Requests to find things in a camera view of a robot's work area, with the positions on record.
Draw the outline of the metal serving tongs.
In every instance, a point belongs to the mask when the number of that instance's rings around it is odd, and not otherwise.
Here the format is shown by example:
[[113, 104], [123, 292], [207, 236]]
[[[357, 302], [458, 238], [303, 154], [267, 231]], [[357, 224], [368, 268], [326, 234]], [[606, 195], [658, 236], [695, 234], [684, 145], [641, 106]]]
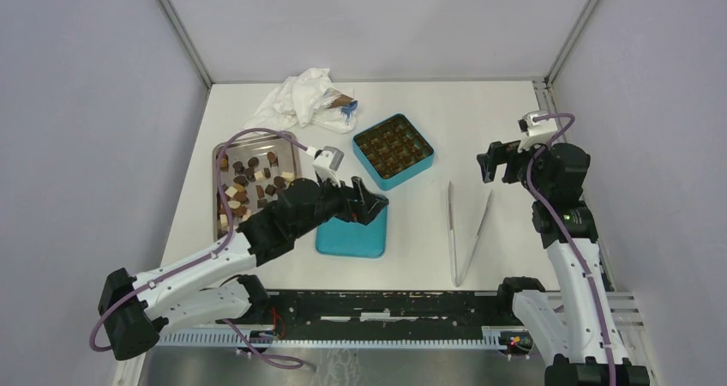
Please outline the metal serving tongs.
[[461, 227], [462, 238], [458, 238], [457, 211], [455, 210], [455, 186], [452, 181], [446, 187], [446, 214], [448, 230], [448, 253], [450, 263], [450, 276], [454, 287], [461, 287], [466, 280], [474, 255], [481, 246], [480, 241], [490, 217], [490, 207], [493, 201], [493, 190], [487, 190], [484, 204], [470, 217], [471, 221], [478, 220], [477, 228], [470, 230]]

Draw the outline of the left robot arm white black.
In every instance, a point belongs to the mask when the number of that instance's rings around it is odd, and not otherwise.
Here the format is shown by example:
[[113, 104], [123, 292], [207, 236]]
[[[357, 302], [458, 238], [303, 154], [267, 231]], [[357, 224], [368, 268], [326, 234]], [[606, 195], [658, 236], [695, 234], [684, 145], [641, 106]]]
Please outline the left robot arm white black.
[[298, 239], [331, 219], [369, 225], [388, 204], [359, 177], [339, 185], [296, 179], [222, 238], [146, 271], [110, 272], [88, 345], [124, 361], [180, 329], [239, 317], [260, 323], [269, 301], [251, 270], [287, 254]]

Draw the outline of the stainless steel tray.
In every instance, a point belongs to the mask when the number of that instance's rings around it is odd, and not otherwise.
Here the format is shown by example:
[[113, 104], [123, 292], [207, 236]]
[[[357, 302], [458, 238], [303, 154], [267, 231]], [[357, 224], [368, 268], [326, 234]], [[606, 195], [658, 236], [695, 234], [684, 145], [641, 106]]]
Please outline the stainless steel tray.
[[294, 140], [290, 132], [256, 132], [213, 149], [214, 239], [277, 200], [291, 183], [282, 172], [302, 175], [301, 149]]

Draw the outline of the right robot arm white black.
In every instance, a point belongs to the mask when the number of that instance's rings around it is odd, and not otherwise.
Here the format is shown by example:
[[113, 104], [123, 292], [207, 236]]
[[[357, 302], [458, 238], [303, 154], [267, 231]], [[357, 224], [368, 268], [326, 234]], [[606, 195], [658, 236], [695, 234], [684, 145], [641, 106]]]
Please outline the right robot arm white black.
[[545, 384], [650, 384], [618, 333], [600, 273], [598, 231], [581, 199], [590, 155], [568, 143], [525, 151], [517, 141], [492, 142], [477, 162], [485, 183], [504, 166], [503, 183], [519, 183], [535, 198], [532, 224], [556, 273], [563, 311], [527, 277], [503, 281], [495, 311], [502, 322], [526, 327], [544, 360]]

